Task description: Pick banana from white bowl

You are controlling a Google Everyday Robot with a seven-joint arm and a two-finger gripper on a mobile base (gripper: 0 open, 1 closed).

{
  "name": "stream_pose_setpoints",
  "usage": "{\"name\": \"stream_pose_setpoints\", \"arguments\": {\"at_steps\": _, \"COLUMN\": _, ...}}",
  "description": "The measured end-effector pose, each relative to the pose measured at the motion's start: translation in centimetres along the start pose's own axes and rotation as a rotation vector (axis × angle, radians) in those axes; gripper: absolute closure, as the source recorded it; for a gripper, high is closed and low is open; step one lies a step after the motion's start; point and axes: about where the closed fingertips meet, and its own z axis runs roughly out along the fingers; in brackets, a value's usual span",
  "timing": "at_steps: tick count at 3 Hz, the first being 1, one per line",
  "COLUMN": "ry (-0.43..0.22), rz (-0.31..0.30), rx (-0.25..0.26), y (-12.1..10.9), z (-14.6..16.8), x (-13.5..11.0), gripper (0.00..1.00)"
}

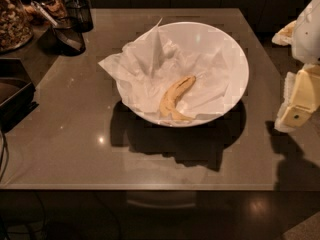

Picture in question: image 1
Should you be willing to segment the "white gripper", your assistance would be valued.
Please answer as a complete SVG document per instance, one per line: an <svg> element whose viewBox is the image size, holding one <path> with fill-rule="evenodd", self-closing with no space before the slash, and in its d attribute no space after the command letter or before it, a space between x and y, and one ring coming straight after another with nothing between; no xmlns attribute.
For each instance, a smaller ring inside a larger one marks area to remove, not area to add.
<svg viewBox="0 0 320 240"><path fill-rule="evenodd" d="M284 101L274 128L289 133L303 126L320 107L320 0L312 0L297 21L288 23L272 37L276 45L291 45L292 56L304 63L296 74L288 72Z"/></svg>

